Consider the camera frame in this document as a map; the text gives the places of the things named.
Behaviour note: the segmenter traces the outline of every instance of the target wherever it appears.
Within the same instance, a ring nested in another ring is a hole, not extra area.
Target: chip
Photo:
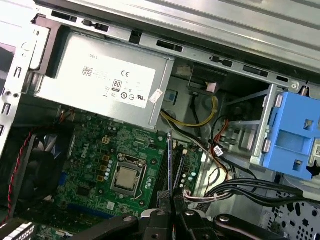
[[[103,181],[104,181],[104,177],[103,177],[103,176],[97,176],[97,177],[96,177],[96,180],[97,180],[98,182],[103,182]]]
[[[103,155],[103,157],[102,157],[102,161],[106,161],[106,162],[108,162],[108,161],[109,161],[109,159],[110,159],[110,157],[109,157],[109,156],[107,156],[107,155]]]
[[[132,191],[136,183],[137,173],[136,170],[121,166],[118,171],[115,185]]]
[[[102,165],[100,166],[100,170],[105,172],[107,170],[107,167]]]
[[[90,188],[79,186],[76,194],[84,197],[89,197],[90,194]]]

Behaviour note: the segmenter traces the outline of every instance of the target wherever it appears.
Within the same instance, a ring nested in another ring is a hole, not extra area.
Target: yellow wire
[[[176,119],[172,118],[171,116],[165,114],[164,112],[161,112],[161,115],[164,118],[168,119],[170,122],[173,122],[173,123],[175,123],[177,125],[180,125],[180,126],[184,126],[184,127],[203,127],[203,125],[206,125],[207,123],[209,123],[212,120],[212,118],[214,117],[215,111],[216,111],[216,101],[217,101],[217,98],[215,96],[213,96],[212,97],[212,110],[211,110],[210,115],[208,116],[208,118],[206,120],[204,120],[203,122],[200,122],[198,124],[185,123],[185,122],[176,120]]]

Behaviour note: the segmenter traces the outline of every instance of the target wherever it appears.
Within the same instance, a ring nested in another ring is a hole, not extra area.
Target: red wire
[[[70,110],[68,112],[71,112],[71,114],[74,114],[75,111],[73,108],[70,108]],[[64,117],[64,114],[62,113],[60,116],[59,116],[59,124],[61,124],[62,122],[64,122],[67,118],[67,117]],[[22,154],[24,153],[24,149],[25,147],[28,145],[28,142],[30,141],[32,135],[33,135],[33,132],[37,129],[41,129],[41,128],[50,128],[50,127],[54,127],[54,126],[40,126],[40,127],[35,127],[33,128],[29,134],[28,134],[28,137],[24,140],[24,143],[22,145],[22,147],[20,148],[19,150],[19,154],[16,158],[16,164],[15,164],[15,168],[14,168],[14,171],[11,175],[11,179],[10,179],[10,184],[9,184],[9,189],[8,189],[8,196],[7,196],[7,199],[8,199],[8,212],[4,218],[4,220],[2,220],[2,222],[0,223],[0,227],[5,224],[9,217],[10,217],[10,214],[11,214],[11,211],[12,211],[12,200],[11,200],[11,197],[12,197],[12,194],[13,194],[13,187],[14,187],[14,181],[15,181],[15,177],[16,177],[16,174],[18,172],[18,169],[19,169],[19,166],[20,166],[20,163],[21,163],[21,156]]]
[[[11,211],[12,211],[12,200],[11,200],[11,196],[12,196],[12,193],[13,193],[13,185],[14,185],[14,180],[15,180],[15,176],[18,172],[18,169],[19,169],[19,166],[20,166],[20,163],[21,163],[21,156],[22,154],[24,153],[24,149],[25,147],[28,145],[28,142],[30,141],[31,137],[32,137],[32,133],[35,129],[32,129],[29,134],[28,134],[28,137],[24,140],[24,143],[22,145],[22,147],[20,148],[20,151],[19,151],[19,154],[18,154],[18,157],[16,158],[16,164],[15,164],[15,168],[14,168],[14,171],[11,175],[11,179],[10,179],[10,184],[9,184],[9,190],[8,190],[8,212],[7,212],[7,215],[5,216],[4,220],[2,220],[1,224],[0,224],[0,227],[5,224],[7,222],[7,220],[9,219],[10,217],[10,214],[11,214]]]

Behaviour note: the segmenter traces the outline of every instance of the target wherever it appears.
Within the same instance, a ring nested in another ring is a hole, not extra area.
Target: screw
[[[165,213],[164,211],[158,211],[156,214],[157,214],[158,216],[163,216],[163,215],[165,215],[166,213]]]
[[[186,211],[185,215],[187,216],[193,216],[195,213],[193,211]]]
[[[229,218],[227,216],[221,216],[219,217],[219,220],[224,223],[229,222]]]
[[[125,222],[130,222],[131,220],[132,220],[132,217],[130,217],[130,216],[125,217],[125,218],[123,219],[123,221],[125,221]]]

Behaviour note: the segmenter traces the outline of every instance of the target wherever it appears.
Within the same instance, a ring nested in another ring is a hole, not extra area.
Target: cable bundle
[[[284,192],[293,196],[284,198],[273,198],[267,197],[255,193],[254,190],[250,191],[245,188],[252,187],[254,189],[264,189],[270,191]],[[311,200],[303,197],[303,191],[290,186],[277,184],[274,182],[251,179],[251,178],[240,178],[226,181],[212,188],[204,197],[193,197],[190,196],[190,192],[185,191],[183,196],[186,200],[192,203],[198,204],[210,204],[216,201],[221,201],[232,197],[233,195],[246,196],[251,201],[265,206],[265,207],[279,207],[296,202],[309,202],[318,203],[315,200]]]

